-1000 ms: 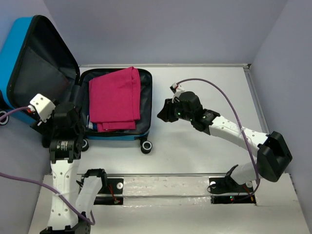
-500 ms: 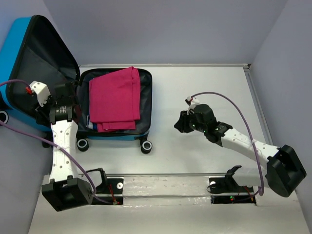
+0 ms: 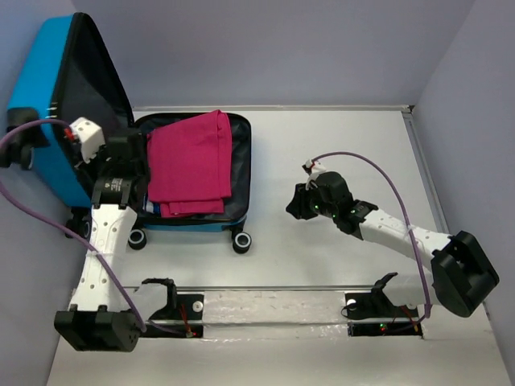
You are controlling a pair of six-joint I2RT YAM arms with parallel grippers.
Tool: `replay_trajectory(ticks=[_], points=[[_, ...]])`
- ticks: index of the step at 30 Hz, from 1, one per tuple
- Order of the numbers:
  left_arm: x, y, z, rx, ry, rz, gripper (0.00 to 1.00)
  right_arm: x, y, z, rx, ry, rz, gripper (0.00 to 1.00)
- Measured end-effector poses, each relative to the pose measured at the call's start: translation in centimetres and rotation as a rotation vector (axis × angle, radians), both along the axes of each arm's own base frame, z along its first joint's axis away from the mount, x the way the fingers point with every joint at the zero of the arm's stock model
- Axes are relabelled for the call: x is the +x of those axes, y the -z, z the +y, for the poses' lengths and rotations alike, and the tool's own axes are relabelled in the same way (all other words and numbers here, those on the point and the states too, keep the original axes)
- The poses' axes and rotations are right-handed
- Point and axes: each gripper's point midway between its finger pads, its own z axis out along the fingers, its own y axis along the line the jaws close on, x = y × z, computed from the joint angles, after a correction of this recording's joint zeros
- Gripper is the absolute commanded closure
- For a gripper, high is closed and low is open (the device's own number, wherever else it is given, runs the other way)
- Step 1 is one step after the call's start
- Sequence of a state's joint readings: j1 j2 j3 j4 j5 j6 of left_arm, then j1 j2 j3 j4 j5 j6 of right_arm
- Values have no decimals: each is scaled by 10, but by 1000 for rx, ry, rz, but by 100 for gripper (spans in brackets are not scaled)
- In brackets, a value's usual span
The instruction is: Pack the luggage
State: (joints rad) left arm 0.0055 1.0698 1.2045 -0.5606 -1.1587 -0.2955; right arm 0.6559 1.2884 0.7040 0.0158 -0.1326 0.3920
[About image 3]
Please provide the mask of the blue hard-shell suitcase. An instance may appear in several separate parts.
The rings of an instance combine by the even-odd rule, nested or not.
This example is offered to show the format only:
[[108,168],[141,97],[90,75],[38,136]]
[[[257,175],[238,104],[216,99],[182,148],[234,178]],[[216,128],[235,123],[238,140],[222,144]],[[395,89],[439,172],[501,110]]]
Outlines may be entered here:
[[[35,121],[36,127],[17,135],[1,152],[1,164],[18,163],[34,170],[72,211],[66,222],[70,232],[89,237],[91,195],[78,177],[82,163],[72,151],[60,121],[87,117],[105,136],[126,129],[152,130],[204,113],[154,113],[135,118],[113,61],[93,19],[77,12],[50,18],[32,44],[7,106],[7,126],[13,129]],[[252,239],[244,229],[250,196],[251,126],[237,114],[227,113],[232,130],[232,196],[221,214],[163,218],[141,208],[129,245],[146,246],[146,230],[220,232],[230,231],[233,250],[246,253]]]

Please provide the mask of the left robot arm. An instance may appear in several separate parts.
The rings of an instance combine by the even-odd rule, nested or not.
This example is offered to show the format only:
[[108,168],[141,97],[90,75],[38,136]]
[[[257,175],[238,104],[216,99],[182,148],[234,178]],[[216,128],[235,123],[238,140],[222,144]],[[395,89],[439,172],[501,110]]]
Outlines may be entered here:
[[131,352],[154,313],[177,311],[177,289],[170,278],[147,278],[129,294],[117,277],[148,185],[146,139],[136,129],[113,135],[100,157],[83,271],[54,327],[76,351]]

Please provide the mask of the magenta cloth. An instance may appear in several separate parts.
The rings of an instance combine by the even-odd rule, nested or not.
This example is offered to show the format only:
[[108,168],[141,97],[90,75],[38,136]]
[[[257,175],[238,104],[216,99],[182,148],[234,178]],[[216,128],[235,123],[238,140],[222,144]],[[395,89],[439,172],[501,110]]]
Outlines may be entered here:
[[147,135],[147,196],[163,218],[221,214],[232,196],[232,130],[220,110],[152,130]]

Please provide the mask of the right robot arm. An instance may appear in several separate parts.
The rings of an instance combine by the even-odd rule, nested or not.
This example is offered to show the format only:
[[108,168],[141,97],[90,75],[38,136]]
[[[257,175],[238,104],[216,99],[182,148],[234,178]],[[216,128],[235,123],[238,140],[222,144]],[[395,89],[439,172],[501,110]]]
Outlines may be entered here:
[[471,233],[449,235],[408,225],[375,204],[354,199],[345,179],[334,171],[296,184],[286,212],[297,220],[327,217],[341,232],[379,244],[421,266],[421,277],[387,273],[365,299],[355,303],[354,310],[388,315],[399,306],[429,303],[467,318],[500,282]]

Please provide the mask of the blue white patterned cloth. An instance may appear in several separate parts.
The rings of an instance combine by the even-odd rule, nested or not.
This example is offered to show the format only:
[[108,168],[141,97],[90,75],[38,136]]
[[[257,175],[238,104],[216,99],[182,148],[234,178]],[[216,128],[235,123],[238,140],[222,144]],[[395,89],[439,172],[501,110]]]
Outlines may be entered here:
[[144,196],[144,202],[142,205],[142,209],[145,213],[149,213],[152,216],[157,216],[157,217],[161,216],[161,204],[150,200],[150,197],[148,194],[145,194],[145,196]]

